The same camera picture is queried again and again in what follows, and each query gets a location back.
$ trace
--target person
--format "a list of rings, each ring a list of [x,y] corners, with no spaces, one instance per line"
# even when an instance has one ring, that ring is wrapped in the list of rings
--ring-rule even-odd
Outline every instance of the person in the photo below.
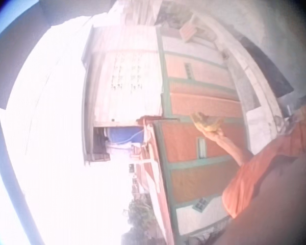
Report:
[[[240,167],[222,194],[223,205],[232,218],[236,218],[260,191],[272,186],[293,161],[306,153],[306,105],[291,116],[290,122],[255,156],[248,149],[235,145],[221,128],[216,132],[198,128],[206,138],[228,152]]]

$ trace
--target yellow object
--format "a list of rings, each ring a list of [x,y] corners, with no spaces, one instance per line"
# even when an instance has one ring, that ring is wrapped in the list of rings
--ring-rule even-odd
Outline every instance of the yellow object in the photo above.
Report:
[[[208,132],[216,132],[223,123],[223,118],[210,118],[201,112],[194,113],[190,117],[198,130]]]

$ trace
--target orange clothing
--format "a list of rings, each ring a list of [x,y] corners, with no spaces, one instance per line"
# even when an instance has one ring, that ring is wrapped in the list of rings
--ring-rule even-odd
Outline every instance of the orange clothing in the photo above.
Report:
[[[279,136],[242,165],[222,194],[222,201],[232,218],[251,202],[254,189],[277,155],[298,157],[306,152],[306,105],[295,114],[300,118],[289,135]]]

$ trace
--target orange shirt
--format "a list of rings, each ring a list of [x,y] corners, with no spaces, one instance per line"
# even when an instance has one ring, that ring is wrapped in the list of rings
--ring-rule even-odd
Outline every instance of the orange shirt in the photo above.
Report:
[[[298,157],[306,152],[306,105],[297,112],[300,120],[290,135],[271,141],[263,150],[238,170],[222,194],[222,201],[232,218],[251,202],[257,182],[277,155]]]

